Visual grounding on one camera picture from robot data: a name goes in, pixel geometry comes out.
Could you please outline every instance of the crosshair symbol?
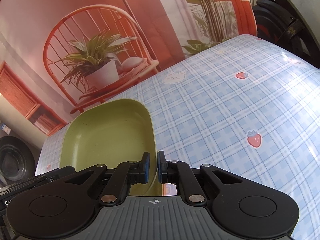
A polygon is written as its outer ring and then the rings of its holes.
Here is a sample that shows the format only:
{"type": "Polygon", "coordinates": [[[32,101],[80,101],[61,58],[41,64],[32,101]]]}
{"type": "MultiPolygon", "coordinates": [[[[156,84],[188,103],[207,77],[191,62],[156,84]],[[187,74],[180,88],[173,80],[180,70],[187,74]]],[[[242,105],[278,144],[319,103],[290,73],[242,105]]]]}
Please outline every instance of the crosshair symbol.
{"type": "Polygon", "coordinates": [[[157,199],[153,199],[153,200],[151,200],[151,201],[149,201],[149,202],[151,202],[152,204],[158,204],[159,202],[161,202],[161,201],[159,201],[159,200],[157,200],[157,199]]]}

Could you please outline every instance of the potted plant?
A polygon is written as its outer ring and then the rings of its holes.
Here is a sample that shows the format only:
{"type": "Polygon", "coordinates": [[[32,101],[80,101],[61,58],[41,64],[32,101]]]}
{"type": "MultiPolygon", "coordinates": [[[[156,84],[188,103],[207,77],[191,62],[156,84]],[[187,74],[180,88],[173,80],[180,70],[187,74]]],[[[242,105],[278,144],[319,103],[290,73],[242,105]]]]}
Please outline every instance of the potted plant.
{"type": "Polygon", "coordinates": [[[109,30],[103,30],[92,37],[87,43],[68,41],[77,50],[61,59],[70,71],[61,81],[73,80],[76,87],[85,79],[90,86],[101,89],[119,79],[117,67],[121,63],[116,54],[125,51],[123,45],[137,37],[122,38],[120,34],[110,35],[109,30]]]}

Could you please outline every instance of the checkered pattern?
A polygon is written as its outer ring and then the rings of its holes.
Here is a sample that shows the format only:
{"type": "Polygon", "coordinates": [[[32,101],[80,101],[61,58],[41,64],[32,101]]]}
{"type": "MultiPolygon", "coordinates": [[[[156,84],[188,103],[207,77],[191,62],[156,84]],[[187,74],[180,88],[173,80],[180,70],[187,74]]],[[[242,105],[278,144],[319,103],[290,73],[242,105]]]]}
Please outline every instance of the checkered pattern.
{"type": "MultiPolygon", "coordinates": [[[[151,112],[158,150],[198,168],[214,164],[296,200],[296,240],[320,238],[320,70],[276,45],[241,35],[184,60],[112,100],[151,112]],[[168,73],[184,71],[177,84],[168,73]],[[236,74],[245,72],[245,79],[236,74]],[[257,131],[260,147],[248,143],[257,131]]],[[[58,166],[63,134],[47,139],[37,173],[58,166]]]]}

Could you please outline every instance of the green tray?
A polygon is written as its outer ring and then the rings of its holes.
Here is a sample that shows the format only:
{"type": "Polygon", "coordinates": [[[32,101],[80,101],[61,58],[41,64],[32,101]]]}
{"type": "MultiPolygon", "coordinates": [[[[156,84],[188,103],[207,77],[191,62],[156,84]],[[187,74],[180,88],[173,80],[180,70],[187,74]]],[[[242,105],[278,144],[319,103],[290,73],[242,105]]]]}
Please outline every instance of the green tray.
{"type": "Polygon", "coordinates": [[[130,195],[162,195],[150,113],[136,100],[120,99],[74,119],[63,140],[60,167],[71,165],[80,171],[103,163],[112,169],[122,162],[140,161],[145,151],[150,153],[149,182],[133,185],[130,195]]]}

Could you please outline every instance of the table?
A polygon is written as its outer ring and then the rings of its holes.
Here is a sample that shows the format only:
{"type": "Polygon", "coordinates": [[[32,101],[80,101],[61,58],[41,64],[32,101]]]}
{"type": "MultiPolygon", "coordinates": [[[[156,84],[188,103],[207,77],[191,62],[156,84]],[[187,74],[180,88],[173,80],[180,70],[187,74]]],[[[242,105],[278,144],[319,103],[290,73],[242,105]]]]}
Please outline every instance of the table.
{"type": "MultiPolygon", "coordinates": [[[[297,202],[295,240],[320,238],[320,70],[241,35],[190,57],[111,100],[151,113],[167,160],[210,163],[297,202]]],[[[67,127],[44,143],[36,174],[59,166],[67,127]]]]}

